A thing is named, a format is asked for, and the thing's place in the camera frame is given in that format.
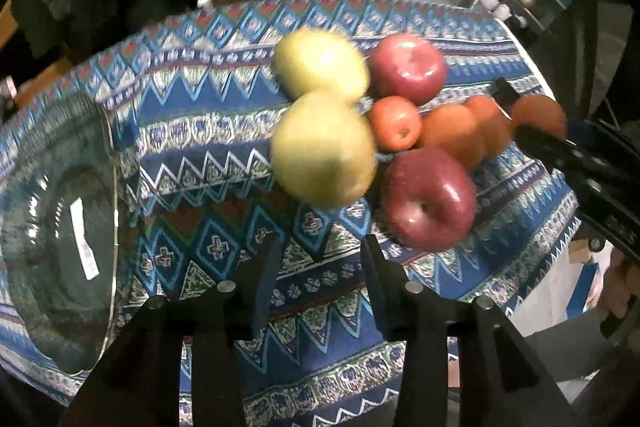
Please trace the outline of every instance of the dark green plate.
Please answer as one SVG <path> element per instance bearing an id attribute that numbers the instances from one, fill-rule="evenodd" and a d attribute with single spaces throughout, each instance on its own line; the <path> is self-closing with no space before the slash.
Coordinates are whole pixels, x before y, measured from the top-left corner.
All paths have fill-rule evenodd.
<path id="1" fill-rule="evenodd" d="M 21 140 L 6 180 L 0 245 L 9 294 L 35 346 L 70 375 L 94 367 L 113 318 L 112 150 L 102 108 L 76 92 L 46 108 Z M 79 208 L 78 201 L 91 252 L 77 217 L 72 221 L 70 206 Z"/>

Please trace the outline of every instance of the orange fruit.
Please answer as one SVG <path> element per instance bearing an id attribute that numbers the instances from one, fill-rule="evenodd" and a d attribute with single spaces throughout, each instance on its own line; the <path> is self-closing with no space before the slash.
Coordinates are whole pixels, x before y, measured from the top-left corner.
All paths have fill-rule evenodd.
<path id="1" fill-rule="evenodd" d="M 486 154 L 478 120 L 468 107 L 457 103 L 427 113 L 418 143 L 443 149 L 467 171 L 476 169 Z"/>
<path id="2" fill-rule="evenodd" d="M 484 94 L 476 94 L 466 100 L 465 107 L 471 110 L 478 120 L 487 158 L 493 158 L 504 151 L 513 139 L 513 133 L 511 122 L 495 100 Z"/>
<path id="3" fill-rule="evenodd" d="M 560 104 L 544 94 L 521 96 L 511 109 L 513 127 L 529 125 L 546 133 L 566 138 L 566 115 Z"/>
<path id="4" fill-rule="evenodd" d="M 422 118 L 417 107 L 401 96 L 381 98 L 367 113 L 380 150 L 396 152 L 411 148 L 420 136 Z"/>

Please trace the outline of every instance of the blue cloth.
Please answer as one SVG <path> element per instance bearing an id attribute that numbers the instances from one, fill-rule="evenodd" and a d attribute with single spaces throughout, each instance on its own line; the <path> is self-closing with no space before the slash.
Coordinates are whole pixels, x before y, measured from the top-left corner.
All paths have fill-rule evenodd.
<path id="1" fill-rule="evenodd" d="M 143 233 L 131 292 L 116 295 L 113 336 L 149 295 L 199 295 L 252 256 L 267 231 L 285 245 L 259 338 L 237 343 L 251 426 L 315 426 L 360 414 L 397 394 L 403 344 L 376 330 L 359 259 L 374 233 L 412 280 L 448 298 L 486 293 L 509 314 L 577 228 L 575 196 L 557 171 L 510 145 L 474 173 L 473 232 L 437 255 L 403 248 L 375 201 L 328 212 L 273 183 L 271 129 L 289 105 L 270 70 L 273 46 L 301 26 L 353 36 L 368 54 L 387 34 L 426 36 L 446 56 L 446 87 L 422 111 L 485 92 L 504 76 L 541 86 L 495 21 L 467 9 L 402 0 L 265 0 L 172 17 L 91 58 L 0 130 L 10 172 L 20 138 L 50 99 L 85 89 L 109 111 L 122 192 Z M 360 102 L 361 110 L 371 100 Z M 450 345 L 454 357 L 456 347 Z M 83 375 L 62 374 L 29 340 L 0 269 L 0 361 L 66 403 Z M 181 363 L 180 420 L 191 422 L 191 347 Z"/>

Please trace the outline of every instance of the red apple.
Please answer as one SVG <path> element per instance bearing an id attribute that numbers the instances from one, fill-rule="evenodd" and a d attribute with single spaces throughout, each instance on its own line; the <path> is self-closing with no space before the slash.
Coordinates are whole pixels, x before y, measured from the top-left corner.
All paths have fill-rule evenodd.
<path id="1" fill-rule="evenodd" d="M 459 162 L 426 146 L 402 153 L 391 163 L 382 208 L 403 245 L 435 253 L 454 247 L 471 229 L 476 190 Z"/>
<path id="2" fill-rule="evenodd" d="M 409 149 L 420 136 L 422 118 L 415 105 L 401 96 L 381 98 L 367 113 L 380 150 Z"/>
<path id="3" fill-rule="evenodd" d="M 418 106 L 436 96 L 447 79 L 442 53 L 409 33 L 382 39 L 369 55 L 369 70 L 380 95 L 396 94 Z"/>

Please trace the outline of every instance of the yellow fruit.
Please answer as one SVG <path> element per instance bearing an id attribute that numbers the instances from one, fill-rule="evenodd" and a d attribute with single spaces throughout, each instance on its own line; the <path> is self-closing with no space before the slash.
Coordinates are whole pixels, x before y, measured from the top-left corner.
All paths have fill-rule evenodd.
<path id="1" fill-rule="evenodd" d="M 348 38 L 326 30 L 302 28 L 284 36 L 274 49 L 273 64 L 293 98 L 329 89 L 355 103 L 369 89 L 364 55 Z"/>
<path id="2" fill-rule="evenodd" d="M 353 203 L 376 173 L 376 146 L 366 118 L 328 90 L 301 96 L 273 130 L 271 166 L 291 196 L 314 206 Z"/>

